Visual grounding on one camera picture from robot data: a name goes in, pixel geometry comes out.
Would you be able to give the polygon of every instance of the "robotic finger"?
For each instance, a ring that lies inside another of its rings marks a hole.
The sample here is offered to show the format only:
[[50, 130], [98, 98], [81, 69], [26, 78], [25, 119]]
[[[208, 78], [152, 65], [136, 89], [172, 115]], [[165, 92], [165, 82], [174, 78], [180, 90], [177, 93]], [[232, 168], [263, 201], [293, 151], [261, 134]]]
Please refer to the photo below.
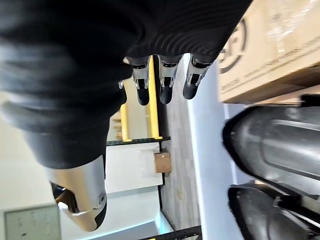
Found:
[[132, 77], [137, 91], [138, 101], [142, 106], [149, 103], [149, 56], [141, 58], [127, 57], [133, 68]]

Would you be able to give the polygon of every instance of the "yellow railing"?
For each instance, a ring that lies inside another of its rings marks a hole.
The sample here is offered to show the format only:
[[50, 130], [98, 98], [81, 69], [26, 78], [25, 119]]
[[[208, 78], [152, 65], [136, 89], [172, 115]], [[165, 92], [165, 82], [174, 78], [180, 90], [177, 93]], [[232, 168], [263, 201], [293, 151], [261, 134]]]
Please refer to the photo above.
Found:
[[154, 57], [151, 56], [149, 60], [149, 113], [150, 113], [150, 125], [151, 125], [151, 137], [154, 139], [162, 139], [159, 136], [158, 125], [158, 110], [157, 110], [157, 93], [155, 82], [155, 67]]

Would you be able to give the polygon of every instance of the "black metal frame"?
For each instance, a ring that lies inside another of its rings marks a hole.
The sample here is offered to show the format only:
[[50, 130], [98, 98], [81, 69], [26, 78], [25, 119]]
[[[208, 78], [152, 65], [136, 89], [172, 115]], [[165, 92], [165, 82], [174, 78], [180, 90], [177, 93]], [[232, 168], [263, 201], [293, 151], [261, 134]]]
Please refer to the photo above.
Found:
[[182, 240], [182, 239], [187, 239], [191, 238], [194, 236], [199, 236], [199, 239], [202, 239], [202, 231], [201, 231], [201, 225], [198, 226], [193, 226], [177, 231], [172, 231], [166, 234], [162, 235], [157, 235], [157, 236], [151, 236], [139, 240]]

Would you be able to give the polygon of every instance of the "cardboard box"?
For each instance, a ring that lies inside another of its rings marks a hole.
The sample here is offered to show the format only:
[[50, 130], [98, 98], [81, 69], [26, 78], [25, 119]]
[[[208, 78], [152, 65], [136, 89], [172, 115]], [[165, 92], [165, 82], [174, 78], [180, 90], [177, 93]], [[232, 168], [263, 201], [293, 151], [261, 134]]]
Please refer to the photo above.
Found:
[[304, 94], [319, 94], [320, 95], [320, 85], [305, 88], [303, 90], [287, 93], [281, 96], [276, 96], [269, 98], [267, 100], [259, 101], [256, 104], [290, 104], [299, 105], [300, 96]]
[[320, 84], [319, 65], [319, 1], [253, 0], [219, 55], [219, 100], [249, 104]]
[[154, 154], [155, 172], [158, 173], [171, 173], [171, 156], [168, 152], [160, 152]]

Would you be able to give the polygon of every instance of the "white wall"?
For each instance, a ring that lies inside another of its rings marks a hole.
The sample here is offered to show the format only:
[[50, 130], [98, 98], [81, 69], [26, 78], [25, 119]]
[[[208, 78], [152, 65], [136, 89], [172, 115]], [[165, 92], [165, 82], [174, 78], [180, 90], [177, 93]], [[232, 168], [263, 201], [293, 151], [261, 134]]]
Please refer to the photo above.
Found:
[[155, 173], [154, 152], [158, 142], [108, 146], [106, 148], [106, 192], [115, 193], [163, 184]]

